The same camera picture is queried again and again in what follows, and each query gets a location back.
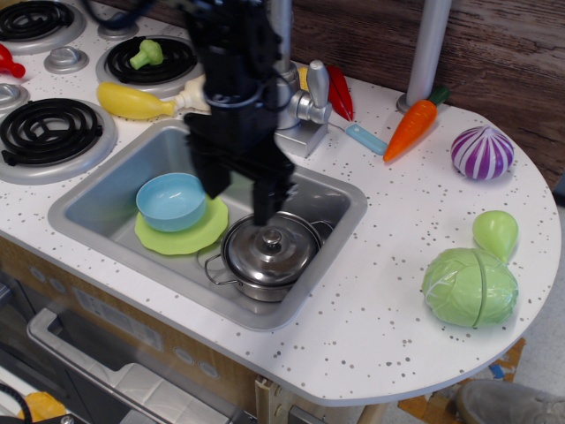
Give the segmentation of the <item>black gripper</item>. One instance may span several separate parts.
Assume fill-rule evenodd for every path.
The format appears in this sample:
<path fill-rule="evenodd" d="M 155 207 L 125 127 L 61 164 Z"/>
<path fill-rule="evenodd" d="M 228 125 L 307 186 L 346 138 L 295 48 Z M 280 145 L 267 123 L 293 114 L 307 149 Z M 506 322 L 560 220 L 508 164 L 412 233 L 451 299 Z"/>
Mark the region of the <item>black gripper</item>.
<path fill-rule="evenodd" d="M 206 194 L 214 199 L 236 172 L 254 181 L 253 223 L 264 226 L 297 191 L 294 164 L 276 146 L 275 117 L 263 110 L 188 113 L 190 153 Z"/>

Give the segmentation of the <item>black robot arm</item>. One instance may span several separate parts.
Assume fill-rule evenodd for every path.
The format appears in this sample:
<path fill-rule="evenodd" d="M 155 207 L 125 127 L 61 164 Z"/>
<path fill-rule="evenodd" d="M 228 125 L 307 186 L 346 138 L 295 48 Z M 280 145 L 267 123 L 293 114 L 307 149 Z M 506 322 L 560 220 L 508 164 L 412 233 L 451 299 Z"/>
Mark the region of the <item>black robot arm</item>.
<path fill-rule="evenodd" d="M 188 113 L 188 147 L 206 193 L 214 198 L 234 172 L 253 182 L 254 222 L 263 226 L 292 190 L 292 161 L 276 146 L 282 109 L 275 69 L 281 37 L 261 1 L 174 1 L 203 66 L 207 115 Z"/>

